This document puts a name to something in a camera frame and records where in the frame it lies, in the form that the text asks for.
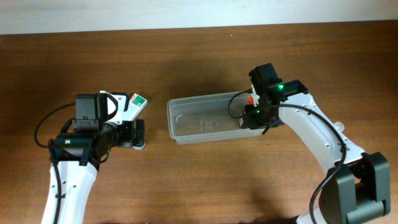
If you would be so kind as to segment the orange white-capped tube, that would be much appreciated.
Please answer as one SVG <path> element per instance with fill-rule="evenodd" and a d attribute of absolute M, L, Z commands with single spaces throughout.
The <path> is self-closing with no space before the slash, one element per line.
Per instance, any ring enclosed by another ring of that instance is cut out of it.
<path fill-rule="evenodd" d="M 253 98 L 252 95 L 251 95 L 250 98 L 249 98 L 248 104 L 249 104 L 249 105 L 253 105 L 253 104 L 254 104 L 254 98 Z"/>

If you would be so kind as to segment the clear plastic container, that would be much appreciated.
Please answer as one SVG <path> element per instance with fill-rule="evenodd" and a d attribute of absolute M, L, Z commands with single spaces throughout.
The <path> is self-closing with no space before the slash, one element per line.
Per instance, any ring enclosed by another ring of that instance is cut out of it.
<path fill-rule="evenodd" d="M 234 97 L 234 92 L 172 99 L 167 103 L 169 134 L 177 144 L 195 144 L 262 134 L 263 129 L 243 129 L 237 114 L 244 109 L 250 95 Z"/>

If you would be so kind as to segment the white squeeze tube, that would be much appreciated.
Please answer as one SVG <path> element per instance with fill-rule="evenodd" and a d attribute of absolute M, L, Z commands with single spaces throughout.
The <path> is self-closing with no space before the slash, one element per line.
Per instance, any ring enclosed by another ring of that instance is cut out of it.
<path fill-rule="evenodd" d="M 345 130 L 345 126 L 342 122 L 337 121 L 334 123 L 334 126 L 340 132 L 343 132 Z"/>

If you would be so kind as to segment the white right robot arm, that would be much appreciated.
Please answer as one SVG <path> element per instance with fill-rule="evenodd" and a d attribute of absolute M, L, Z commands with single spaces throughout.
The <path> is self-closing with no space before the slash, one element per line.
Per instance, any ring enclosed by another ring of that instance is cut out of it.
<path fill-rule="evenodd" d="M 282 123 L 308 147 L 325 173 L 308 213 L 295 223 L 366 223 L 391 211 L 390 165 L 380 153 L 368 154 L 323 114 L 298 80 L 252 81 L 253 103 L 242 126 L 268 131 Z"/>

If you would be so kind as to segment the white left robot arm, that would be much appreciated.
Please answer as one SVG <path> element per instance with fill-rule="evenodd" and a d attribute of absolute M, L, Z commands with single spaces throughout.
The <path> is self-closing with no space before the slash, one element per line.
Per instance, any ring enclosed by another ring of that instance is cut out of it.
<path fill-rule="evenodd" d="M 143 119 L 107 122 L 90 130 L 68 129 L 77 121 L 69 119 L 60 134 L 49 140 L 50 186 L 42 223 L 82 223 L 86 203 L 100 165 L 114 147 L 141 150 L 145 146 Z"/>

